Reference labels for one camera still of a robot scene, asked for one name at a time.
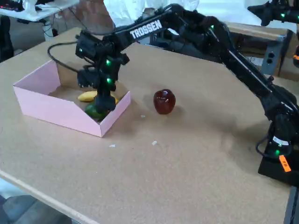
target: pink cardboard tray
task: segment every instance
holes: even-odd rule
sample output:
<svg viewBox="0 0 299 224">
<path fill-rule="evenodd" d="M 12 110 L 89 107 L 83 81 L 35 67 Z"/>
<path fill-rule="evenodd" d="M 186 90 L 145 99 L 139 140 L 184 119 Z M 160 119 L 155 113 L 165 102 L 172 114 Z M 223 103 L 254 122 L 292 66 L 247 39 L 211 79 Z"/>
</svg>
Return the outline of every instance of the pink cardboard tray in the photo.
<svg viewBox="0 0 299 224">
<path fill-rule="evenodd" d="M 77 100 L 81 93 L 91 89 L 82 90 L 76 82 L 75 73 L 65 70 L 59 74 L 56 63 L 48 61 L 16 82 L 14 92 L 23 114 L 103 137 L 131 103 L 131 94 L 122 84 L 117 83 L 119 92 L 116 91 L 116 95 L 121 100 L 114 111 L 97 123 L 83 111 L 87 103 Z"/>
</svg>

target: yellow banana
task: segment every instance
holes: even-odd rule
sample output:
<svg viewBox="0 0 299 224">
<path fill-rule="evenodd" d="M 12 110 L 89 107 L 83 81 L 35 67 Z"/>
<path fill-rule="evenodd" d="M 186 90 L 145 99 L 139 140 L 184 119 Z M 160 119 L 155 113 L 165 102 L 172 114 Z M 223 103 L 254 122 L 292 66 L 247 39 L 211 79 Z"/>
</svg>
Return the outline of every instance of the yellow banana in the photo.
<svg viewBox="0 0 299 224">
<path fill-rule="evenodd" d="M 78 100 L 80 100 L 81 102 L 92 102 L 97 94 L 97 91 L 85 92 L 78 96 Z"/>
<path fill-rule="evenodd" d="M 92 102 L 94 98 L 97 96 L 98 92 L 97 91 L 89 91 L 82 93 L 80 96 L 78 96 L 78 100 L 81 102 Z M 111 92 L 111 96 L 115 98 L 115 103 L 118 104 L 119 99 L 115 96 L 113 92 Z"/>
</svg>

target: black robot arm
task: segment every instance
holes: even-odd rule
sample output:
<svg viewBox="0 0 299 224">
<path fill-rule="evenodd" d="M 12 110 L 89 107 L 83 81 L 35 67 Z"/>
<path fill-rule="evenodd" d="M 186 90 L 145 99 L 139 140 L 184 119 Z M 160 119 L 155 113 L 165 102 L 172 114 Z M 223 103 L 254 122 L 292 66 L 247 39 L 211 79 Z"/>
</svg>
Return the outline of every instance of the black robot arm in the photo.
<svg viewBox="0 0 299 224">
<path fill-rule="evenodd" d="M 272 0 L 247 9 L 262 20 L 261 26 L 268 26 L 273 20 L 299 23 L 298 4 L 299 0 L 294 0 L 294 6 L 290 6 L 288 0 Z"/>
<path fill-rule="evenodd" d="M 267 78 L 236 50 L 224 23 L 215 17 L 184 10 L 180 5 L 160 9 L 154 16 L 139 19 L 102 37 L 102 40 L 86 31 L 77 37 L 76 55 L 92 61 L 91 66 L 78 73 L 78 83 L 98 90 L 97 110 L 115 108 L 115 99 L 110 96 L 110 91 L 115 90 L 120 65 L 129 62 L 128 56 L 121 52 L 130 44 L 168 28 L 175 30 L 204 54 L 219 58 L 260 99 L 265 115 L 272 123 L 264 139 L 268 140 L 266 153 L 260 152 L 258 145 L 257 151 L 270 158 L 289 155 L 292 146 L 297 143 L 299 129 L 299 108 L 295 96 L 275 86 L 273 77 Z"/>
</svg>

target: black cable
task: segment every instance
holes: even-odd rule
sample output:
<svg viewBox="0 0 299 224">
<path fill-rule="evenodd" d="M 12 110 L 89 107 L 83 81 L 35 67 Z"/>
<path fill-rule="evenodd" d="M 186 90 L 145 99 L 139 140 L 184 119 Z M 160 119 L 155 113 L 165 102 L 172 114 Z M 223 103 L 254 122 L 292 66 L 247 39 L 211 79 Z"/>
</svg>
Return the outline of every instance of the black cable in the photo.
<svg viewBox="0 0 299 224">
<path fill-rule="evenodd" d="M 84 59 L 86 62 L 90 63 L 92 66 L 94 66 L 94 62 L 88 60 L 86 57 L 83 57 L 83 59 Z"/>
<path fill-rule="evenodd" d="M 67 64 L 65 64 L 65 63 L 63 63 L 63 62 L 57 60 L 57 59 L 51 54 L 51 52 L 50 52 L 51 49 L 52 49 L 53 47 L 64 46 L 64 45 L 71 45 L 71 44 L 76 44 L 76 43 L 77 43 L 77 41 L 53 44 L 53 45 L 49 46 L 47 53 L 48 53 L 49 57 L 50 57 L 54 62 L 56 62 L 57 64 L 60 64 L 61 66 L 65 67 L 65 68 L 67 68 L 67 69 L 69 69 L 69 70 L 71 70 L 71 71 L 74 71 L 74 72 L 78 73 L 79 71 L 78 71 L 77 69 L 72 68 L 71 66 L 68 66 Z"/>
<path fill-rule="evenodd" d="M 84 23 L 76 16 L 76 14 L 69 8 L 70 12 L 74 15 L 74 17 L 82 24 L 82 26 L 87 29 L 87 27 L 84 25 Z"/>
<path fill-rule="evenodd" d="M 262 151 L 260 151 L 258 149 L 258 147 L 263 144 L 266 140 L 269 139 L 269 132 L 267 133 L 267 135 L 260 141 L 257 142 L 256 144 L 256 152 L 259 153 L 260 155 L 262 155 L 263 157 L 266 157 L 266 158 L 271 158 L 271 159 L 278 159 L 277 156 L 273 156 L 273 155 L 270 155 L 270 154 L 266 154 L 266 153 L 263 153 Z M 290 150 L 287 152 L 287 154 L 285 154 L 284 156 L 289 156 L 292 152 L 292 147 L 290 147 Z"/>
<path fill-rule="evenodd" d="M 65 20 L 63 9 L 61 9 L 61 8 L 59 8 L 57 6 L 46 6 L 46 7 L 38 6 L 38 7 L 40 7 L 40 8 L 58 8 L 62 12 L 62 17 L 64 18 L 65 30 L 67 30 L 67 24 L 66 24 L 66 20 Z"/>
</svg>

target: apple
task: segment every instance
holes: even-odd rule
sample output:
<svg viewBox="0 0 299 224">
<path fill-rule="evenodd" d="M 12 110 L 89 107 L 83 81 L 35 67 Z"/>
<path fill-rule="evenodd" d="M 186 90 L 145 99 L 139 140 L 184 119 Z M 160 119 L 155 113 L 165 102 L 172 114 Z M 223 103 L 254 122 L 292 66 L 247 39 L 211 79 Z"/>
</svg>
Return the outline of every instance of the apple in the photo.
<svg viewBox="0 0 299 224">
<path fill-rule="evenodd" d="M 159 114 L 169 114 L 176 104 L 176 97 L 171 90 L 164 89 L 155 93 L 154 105 Z"/>
</svg>

